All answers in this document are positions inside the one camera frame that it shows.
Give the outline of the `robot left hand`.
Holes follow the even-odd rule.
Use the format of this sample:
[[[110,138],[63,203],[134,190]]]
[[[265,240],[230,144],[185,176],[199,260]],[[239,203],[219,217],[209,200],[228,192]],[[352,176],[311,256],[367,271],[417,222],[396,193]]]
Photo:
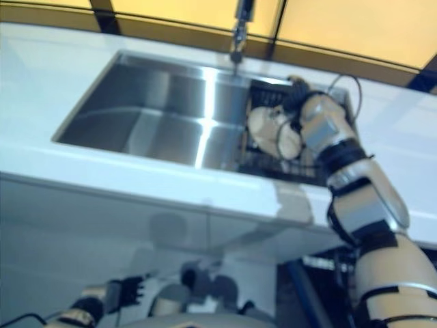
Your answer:
[[[145,273],[120,280],[119,307],[139,305],[143,297],[144,283],[151,277],[151,273]]]

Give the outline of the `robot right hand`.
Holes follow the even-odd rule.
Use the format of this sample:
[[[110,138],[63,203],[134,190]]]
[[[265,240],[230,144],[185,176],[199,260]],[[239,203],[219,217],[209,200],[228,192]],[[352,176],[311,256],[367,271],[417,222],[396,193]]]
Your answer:
[[[292,84],[283,100],[283,108],[287,112],[299,110],[306,101],[311,88],[309,84],[298,76],[287,78]]]

